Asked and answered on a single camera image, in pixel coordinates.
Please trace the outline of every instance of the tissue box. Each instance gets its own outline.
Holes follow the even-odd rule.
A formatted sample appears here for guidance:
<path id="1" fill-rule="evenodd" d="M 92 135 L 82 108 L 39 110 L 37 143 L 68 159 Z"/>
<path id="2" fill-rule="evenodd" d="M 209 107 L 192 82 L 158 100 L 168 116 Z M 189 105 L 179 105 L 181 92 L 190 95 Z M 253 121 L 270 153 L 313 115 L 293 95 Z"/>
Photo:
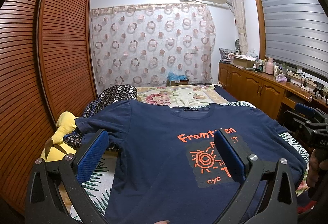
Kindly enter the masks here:
<path id="1" fill-rule="evenodd" d="M 277 82 L 286 82 L 287 78 L 285 77 L 285 74 L 281 73 L 276 77 Z"/>
<path id="2" fill-rule="evenodd" d="M 233 65 L 242 66 L 244 68 L 252 68 L 255 64 L 255 60 L 247 60 L 243 58 L 233 57 Z"/>

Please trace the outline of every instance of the navy blue t-shirt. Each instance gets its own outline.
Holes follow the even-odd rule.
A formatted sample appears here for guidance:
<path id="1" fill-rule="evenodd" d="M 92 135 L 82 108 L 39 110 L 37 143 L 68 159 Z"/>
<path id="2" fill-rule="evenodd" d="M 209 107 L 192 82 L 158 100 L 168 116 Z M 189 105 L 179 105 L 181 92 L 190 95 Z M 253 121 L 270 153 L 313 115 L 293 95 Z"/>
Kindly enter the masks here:
<path id="1" fill-rule="evenodd" d="M 126 100 L 75 122 L 84 141 L 103 128 L 120 148 L 105 213 L 113 224 L 212 224 L 239 187 L 214 146 L 220 128 L 262 160 L 286 158 L 295 184 L 306 168 L 301 155 L 279 137 L 286 130 L 257 108 L 211 103 L 184 111 Z"/>

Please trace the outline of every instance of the t-shirt sleeve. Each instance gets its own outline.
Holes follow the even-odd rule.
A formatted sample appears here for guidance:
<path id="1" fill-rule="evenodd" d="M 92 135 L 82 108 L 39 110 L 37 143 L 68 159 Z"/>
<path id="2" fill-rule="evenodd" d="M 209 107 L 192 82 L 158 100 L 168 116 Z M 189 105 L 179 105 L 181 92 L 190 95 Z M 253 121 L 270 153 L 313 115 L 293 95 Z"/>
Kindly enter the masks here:
<path id="1" fill-rule="evenodd" d="M 276 120 L 270 118 L 267 114 L 259 110 L 258 108 L 250 108 L 252 115 L 256 116 L 259 121 L 264 123 L 267 127 L 273 129 L 277 135 L 288 132 L 286 128 L 281 126 Z"/>
<path id="2" fill-rule="evenodd" d="M 129 100 L 112 103 L 90 118 L 75 119 L 76 126 L 82 132 L 82 144 L 91 140 L 99 129 L 108 132 L 109 142 L 120 145 L 130 129 L 131 106 Z"/>

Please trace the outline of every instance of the cable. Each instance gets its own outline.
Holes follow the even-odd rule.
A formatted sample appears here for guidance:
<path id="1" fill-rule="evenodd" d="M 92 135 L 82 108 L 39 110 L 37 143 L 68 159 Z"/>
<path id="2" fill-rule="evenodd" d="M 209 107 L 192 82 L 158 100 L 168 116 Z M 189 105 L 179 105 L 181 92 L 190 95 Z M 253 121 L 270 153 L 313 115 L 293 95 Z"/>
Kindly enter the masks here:
<path id="1" fill-rule="evenodd" d="M 222 85 L 222 87 L 221 87 L 221 88 L 223 88 L 223 89 L 227 88 L 227 86 L 226 86 L 224 83 L 220 82 L 220 81 L 219 81 L 219 84 L 221 84 L 221 85 Z"/>
<path id="2" fill-rule="evenodd" d="M 304 78 L 303 83 L 306 82 L 306 86 L 307 86 L 307 85 L 309 84 L 309 77 L 305 77 L 304 74 L 303 74 L 303 76 L 302 76 L 302 78 L 301 78 L 301 85 L 298 85 L 298 84 L 296 84 L 296 83 L 292 83 L 292 84 L 294 84 L 294 85 L 296 85 L 296 86 L 302 88 L 302 86 L 303 86 L 303 83 L 302 83 L 303 78 Z M 308 91 L 308 90 L 306 90 L 305 88 L 304 88 L 304 90 L 307 91 L 307 92 L 310 93 L 310 94 L 313 94 L 313 93 L 314 93 L 313 91 Z"/>

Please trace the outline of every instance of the wooden slats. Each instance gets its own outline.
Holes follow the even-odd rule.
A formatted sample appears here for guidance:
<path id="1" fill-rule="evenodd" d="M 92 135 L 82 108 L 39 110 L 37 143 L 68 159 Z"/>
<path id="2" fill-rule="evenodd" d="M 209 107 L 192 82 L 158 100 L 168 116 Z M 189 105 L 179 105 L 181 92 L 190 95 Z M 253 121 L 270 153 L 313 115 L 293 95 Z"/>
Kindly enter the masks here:
<path id="1" fill-rule="evenodd" d="M 54 132 L 35 62 L 37 2 L 6 0 L 0 9 L 0 194 L 21 213 L 33 161 Z"/>
<path id="2" fill-rule="evenodd" d="M 44 1 L 42 66 L 56 116 L 65 110 L 79 115 L 95 98 L 88 52 L 88 1 Z M 75 103 L 76 97 L 81 104 Z"/>
<path id="3" fill-rule="evenodd" d="M 6 0 L 0 9 L 0 195 L 21 213 L 34 160 L 55 132 L 51 115 L 79 116 L 96 98 L 88 11 L 89 0 Z"/>

